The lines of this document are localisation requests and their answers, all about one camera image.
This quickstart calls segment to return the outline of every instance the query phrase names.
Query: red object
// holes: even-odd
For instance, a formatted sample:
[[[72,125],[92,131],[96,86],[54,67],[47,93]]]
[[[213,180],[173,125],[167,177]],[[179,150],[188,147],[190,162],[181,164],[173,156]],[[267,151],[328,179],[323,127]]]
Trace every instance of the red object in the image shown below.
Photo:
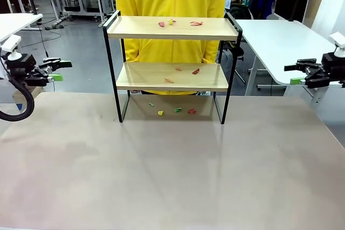
[[[173,81],[171,81],[170,79],[164,78],[165,82],[167,83],[174,83]]]
[[[198,68],[197,70],[193,71],[192,74],[193,74],[193,75],[196,75],[196,74],[198,74],[199,72],[200,72],[200,68]]]
[[[190,22],[190,26],[199,26],[203,25],[203,22]]]
[[[196,113],[196,110],[195,110],[195,109],[190,109],[190,110],[188,111],[188,113],[189,113],[189,114],[194,114],[194,113]]]

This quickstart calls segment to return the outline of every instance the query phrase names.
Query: gray floor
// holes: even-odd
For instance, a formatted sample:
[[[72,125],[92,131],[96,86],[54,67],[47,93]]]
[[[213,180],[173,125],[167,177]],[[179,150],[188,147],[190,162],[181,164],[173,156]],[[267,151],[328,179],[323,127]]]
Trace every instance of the gray floor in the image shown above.
[[[43,23],[54,20],[53,9],[49,0],[35,0],[39,5],[39,13],[43,13]],[[63,22],[64,29],[43,31],[42,38],[45,42],[45,48],[49,57],[60,57],[73,62],[73,68],[65,68],[57,71],[64,76],[63,82],[55,83],[57,92],[83,92],[83,93],[105,93],[111,94],[112,82],[109,73],[109,65],[105,42],[102,29],[98,28],[93,18],[75,19],[73,22]],[[42,45],[41,35],[39,31],[21,31],[18,33],[22,36],[23,52],[32,53],[38,62],[45,58],[45,51]],[[112,48],[113,63],[116,76],[120,73],[122,67],[122,56],[118,40],[110,40]],[[244,61],[238,61],[237,71],[244,75],[247,81],[249,75],[247,69],[252,67],[254,61],[254,53],[247,43],[241,44],[245,51]],[[222,66],[225,71],[230,71],[226,65],[226,57],[223,58]],[[269,75],[257,76],[256,83],[271,84],[272,78]],[[4,87],[4,82],[0,81],[2,94],[0,95],[0,103],[13,103],[12,94],[15,91],[11,85]],[[231,95],[244,95],[245,85],[237,76],[234,78]],[[53,91],[53,84],[46,87],[46,91]],[[281,89],[262,89],[253,90],[253,95],[274,95],[282,96],[284,91]],[[343,127],[332,129],[332,132],[338,137],[342,143],[345,143],[345,135]]]

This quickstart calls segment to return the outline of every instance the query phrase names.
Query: wooden shelf board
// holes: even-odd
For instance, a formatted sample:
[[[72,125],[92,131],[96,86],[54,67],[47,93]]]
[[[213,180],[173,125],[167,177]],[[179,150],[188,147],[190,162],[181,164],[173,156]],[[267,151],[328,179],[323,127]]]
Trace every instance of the wooden shelf board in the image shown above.
[[[169,25],[169,20],[176,22]],[[203,22],[191,26],[190,22]],[[225,18],[118,16],[108,29],[109,38],[236,40],[238,32]]]
[[[220,64],[125,62],[116,85],[119,90],[226,92],[229,84]]]

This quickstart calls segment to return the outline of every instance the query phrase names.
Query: black monitor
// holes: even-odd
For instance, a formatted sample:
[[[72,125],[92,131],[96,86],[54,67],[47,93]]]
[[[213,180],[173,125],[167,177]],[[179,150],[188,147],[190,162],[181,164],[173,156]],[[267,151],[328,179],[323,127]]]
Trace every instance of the black monitor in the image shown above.
[[[286,20],[289,20],[295,3],[296,0],[277,0],[274,13]],[[303,22],[307,4],[308,0],[299,0],[293,20],[300,21],[301,23]]]

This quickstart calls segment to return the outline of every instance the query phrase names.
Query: yellow jacket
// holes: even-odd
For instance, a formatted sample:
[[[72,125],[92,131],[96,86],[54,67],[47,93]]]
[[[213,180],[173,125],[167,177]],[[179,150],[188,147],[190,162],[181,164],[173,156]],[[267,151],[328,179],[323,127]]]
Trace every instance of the yellow jacket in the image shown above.
[[[225,0],[116,0],[124,16],[223,17]],[[214,63],[218,41],[126,39],[127,61]],[[154,92],[190,94],[187,92]]]

